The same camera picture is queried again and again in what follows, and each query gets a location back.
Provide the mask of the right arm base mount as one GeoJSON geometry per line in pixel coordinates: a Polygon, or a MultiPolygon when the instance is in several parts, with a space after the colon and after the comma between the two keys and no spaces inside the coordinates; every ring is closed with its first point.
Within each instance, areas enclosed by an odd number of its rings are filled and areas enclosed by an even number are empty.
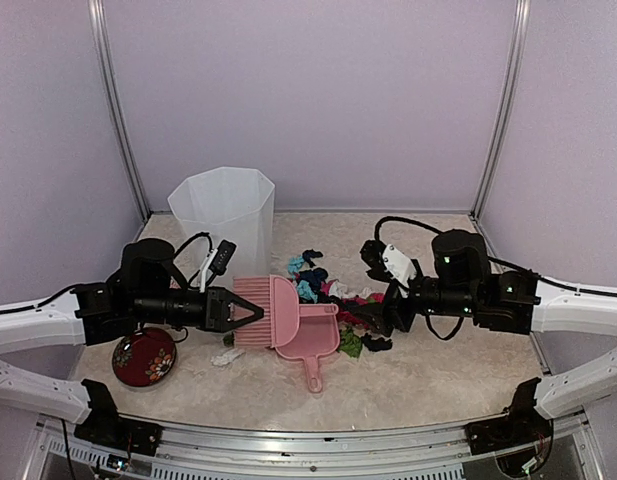
{"type": "Polygon", "coordinates": [[[518,385],[512,403],[500,416],[465,425],[472,455],[530,444],[541,436],[553,436],[553,421],[544,418],[536,409],[535,393],[539,383],[540,378],[535,377],[518,385]]]}

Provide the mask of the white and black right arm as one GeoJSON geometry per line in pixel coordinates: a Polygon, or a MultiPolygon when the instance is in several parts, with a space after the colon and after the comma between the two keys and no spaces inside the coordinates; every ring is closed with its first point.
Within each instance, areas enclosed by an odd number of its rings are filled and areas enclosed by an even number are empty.
{"type": "MultiPolygon", "coordinates": [[[[388,286],[382,302],[386,334],[409,331],[416,316],[445,316],[469,318],[495,332],[617,338],[617,288],[559,281],[510,264],[495,273],[484,238],[465,230],[437,232],[431,248],[434,276],[425,275],[417,260],[378,237],[362,246],[368,276],[388,286]]],[[[615,392],[617,347],[561,374],[519,385],[512,412],[499,423],[500,436],[519,444],[537,429],[538,415],[554,419],[615,392]]]]}

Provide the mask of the pink hand brush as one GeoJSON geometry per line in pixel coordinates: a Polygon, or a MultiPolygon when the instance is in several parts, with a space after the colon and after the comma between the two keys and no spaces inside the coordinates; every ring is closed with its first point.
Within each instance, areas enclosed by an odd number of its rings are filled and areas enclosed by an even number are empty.
{"type": "Polygon", "coordinates": [[[294,339],[299,330],[299,298],[290,280],[277,275],[238,277],[233,287],[264,312],[260,320],[234,331],[237,348],[276,348],[294,339]]]}

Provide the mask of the pink plastic dustpan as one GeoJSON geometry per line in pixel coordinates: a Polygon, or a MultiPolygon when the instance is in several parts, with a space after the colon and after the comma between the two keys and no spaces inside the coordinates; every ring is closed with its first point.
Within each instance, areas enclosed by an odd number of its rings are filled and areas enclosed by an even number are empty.
{"type": "Polygon", "coordinates": [[[335,304],[299,306],[299,328],[286,345],[276,347],[277,354],[288,361],[301,361],[311,393],[321,393],[323,380],[319,360],[336,352],[340,344],[335,304]]]}

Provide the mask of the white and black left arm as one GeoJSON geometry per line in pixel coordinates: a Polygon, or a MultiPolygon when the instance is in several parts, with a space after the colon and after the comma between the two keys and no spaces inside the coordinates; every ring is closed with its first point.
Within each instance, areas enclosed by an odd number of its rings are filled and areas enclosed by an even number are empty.
{"type": "Polygon", "coordinates": [[[48,346],[92,346],[129,336],[145,324],[227,333],[263,318],[264,310],[223,287],[189,287],[176,250],[148,238],[126,245],[104,282],[68,286],[46,300],[0,307],[0,405],[87,421],[109,445],[128,434],[106,385],[66,381],[13,367],[3,355],[48,346]]]}

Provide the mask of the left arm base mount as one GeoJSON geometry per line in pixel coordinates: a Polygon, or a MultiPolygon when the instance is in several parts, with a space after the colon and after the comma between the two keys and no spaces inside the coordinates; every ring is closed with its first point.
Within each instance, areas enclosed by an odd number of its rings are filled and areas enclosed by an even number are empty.
{"type": "Polygon", "coordinates": [[[163,427],[157,423],[121,416],[107,386],[84,379],[81,385],[89,396],[90,412],[74,428],[74,436],[93,444],[154,457],[163,427]]]}

